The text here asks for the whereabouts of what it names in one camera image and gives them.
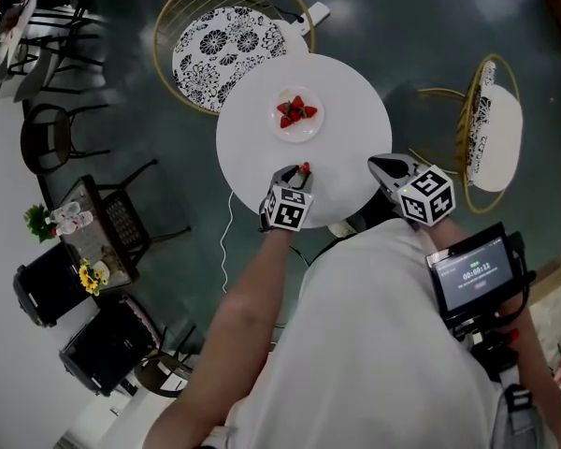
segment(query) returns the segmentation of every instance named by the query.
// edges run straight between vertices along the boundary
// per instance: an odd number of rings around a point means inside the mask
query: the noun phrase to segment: white shirt
[[[226,447],[490,446],[501,388],[440,319],[425,238],[390,220],[311,266]]]

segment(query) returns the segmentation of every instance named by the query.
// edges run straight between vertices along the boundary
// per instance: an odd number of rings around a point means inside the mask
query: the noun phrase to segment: dark green floor
[[[85,113],[74,124],[80,150],[110,148],[108,156],[73,161],[48,178],[54,201],[77,176],[118,181],[158,158],[129,189],[153,235],[189,223],[193,233],[151,250],[140,262],[140,280],[126,288],[173,338],[193,318],[206,331],[223,295],[219,239],[228,221],[230,193],[218,165],[216,119],[189,109],[168,93],[151,62],[151,33],[166,0],[93,0],[106,19],[95,49],[105,58],[106,87],[82,97],[43,94],[37,101],[67,108],[113,106]],[[305,0],[313,4],[317,0]],[[407,145],[450,151],[458,106],[416,96],[416,87],[465,91],[475,66],[489,52],[507,58],[524,108],[522,157],[502,203],[473,216],[459,197],[455,220],[470,232],[503,221],[522,231],[531,267],[561,253],[561,37],[542,0],[320,0],[331,16],[317,29],[316,51],[361,72],[384,100],[395,151]],[[59,77],[70,85],[81,76]],[[235,222],[226,241],[231,282],[258,248],[257,218],[234,199]],[[326,229],[303,231],[295,246],[309,259],[332,239]],[[294,306],[304,273],[292,255],[287,303]]]

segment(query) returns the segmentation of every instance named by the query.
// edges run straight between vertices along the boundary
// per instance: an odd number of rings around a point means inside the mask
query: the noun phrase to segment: red strawberry
[[[293,102],[291,103],[291,106],[292,106],[293,108],[296,108],[296,109],[302,109],[303,106],[304,106],[304,103],[303,103],[303,100],[301,99],[301,96],[299,96],[299,95],[296,96],[296,97],[293,99]]]
[[[289,110],[289,120],[291,120],[293,123],[298,122],[299,120],[301,120],[301,118],[301,111],[299,111],[298,109]]]
[[[283,115],[286,113],[287,111],[287,107],[290,105],[290,103],[288,101],[281,103],[280,105],[277,106],[277,110],[280,111],[280,113],[282,113]]]
[[[286,128],[290,124],[293,124],[293,122],[289,117],[286,116],[280,117],[280,128]]]
[[[311,118],[318,112],[318,109],[316,107],[305,107],[304,111],[306,112],[306,118]]]

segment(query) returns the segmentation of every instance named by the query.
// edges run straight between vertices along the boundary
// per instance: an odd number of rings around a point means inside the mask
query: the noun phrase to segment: white cable
[[[221,269],[223,270],[224,273],[224,284],[223,284],[223,291],[226,294],[226,284],[228,283],[228,274],[226,274],[226,269],[224,269],[224,261],[226,261],[226,250],[224,248],[224,237],[226,236],[226,233],[228,233],[228,228],[231,227],[231,223],[233,223],[233,209],[231,208],[231,199],[233,198],[233,195],[235,193],[231,192],[231,194],[228,197],[228,214],[230,214],[231,219],[228,222],[228,225],[226,226],[224,233],[223,233],[223,237],[221,238],[221,248],[223,248],[223,261],[221,263]]]

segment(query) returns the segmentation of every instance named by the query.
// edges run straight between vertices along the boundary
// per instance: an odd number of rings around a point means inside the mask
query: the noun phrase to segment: person's arm
[[[424,231],[432,239],[437,250],[448,248],[467,237],[450,218],[445,218],[434,226],[427,226]],[[501,306],[499,314],[501,316],[511,314],[517,311],[521,304],[522,295],[517,295]],[[519,354],[517,366],[520,384],[532,393],[547,426],[561,444],[561,391],[554,382],[540,347],[529,308],[525,308],[522,314],[503,330],[509,332],[515,327],[519,330],[520,336],[511,344],[511,349]]]
[[[194,449],[252,391],[281,310],[293,233],[271,231],[216,311],[191,381],[150,429],[144,449]]]

